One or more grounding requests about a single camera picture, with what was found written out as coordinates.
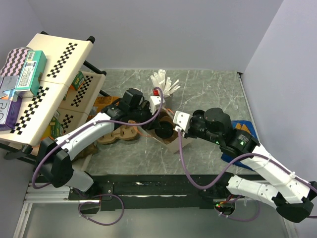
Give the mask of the cardboard cup carrier tray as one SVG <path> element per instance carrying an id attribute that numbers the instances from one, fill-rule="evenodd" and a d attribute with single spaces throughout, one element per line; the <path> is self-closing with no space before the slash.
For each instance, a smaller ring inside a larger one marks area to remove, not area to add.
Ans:
<path id="1" fill-rule="evenodd" d="M 138 137 L 138 132 L 132 126 L 121 125 L 113 132 L 103 135 L 97 142 L 99 144 L 112 144 L 117 140 L 130 141 Z"/>

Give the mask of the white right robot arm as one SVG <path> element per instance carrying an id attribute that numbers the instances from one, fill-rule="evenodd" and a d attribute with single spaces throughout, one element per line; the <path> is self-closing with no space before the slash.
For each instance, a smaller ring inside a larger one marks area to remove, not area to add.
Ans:
<path id="1" fill-rule="evenodd" d="M 219 146 L 233 160 L 239 161 L 261 175 L 267 183 L 258 183 L 222 171 L 210 184 L 198 185 L 185 174 L 190 183 L 200 190 L 216 184 L 221 197 L 241 195 L 273 207 L 283 218 L 299 223 L 311 214 L 317 196 L 316 181 L 308 182 L 277 161 L 260 142 L 248 132 L 232 126 L 231 118 L 220 108 L 196 110 L 192 115 L 181 114 L 177 120 L 185 137 L 200 138 Z"/>

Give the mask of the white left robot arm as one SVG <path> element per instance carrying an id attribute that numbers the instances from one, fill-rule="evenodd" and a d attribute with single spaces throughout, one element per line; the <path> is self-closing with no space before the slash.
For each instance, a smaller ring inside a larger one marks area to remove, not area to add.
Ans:
<path id="1" fill-rule="evenodd" d="M 103 108 L 93 119 L 74 131 L 55 140 L 45 138 L 37 155 L 33 188 L 37 188 L 36 179 L 38 174 L 42 174 L 56 188 L 66 185 L 80 190 L 86 199 L 95 198 L 98 187 L 93 178 L 86 172 L 73 169 L 72 160 L 88 145 L 121 125 L 131 125 L 131 121 L 134 126 L 154 122 L 164 103 L 162 90 L 159 87 L 155 89 L 158 95 L 145 100 L 141 91 L 129 88 L 122 98 Z"/>

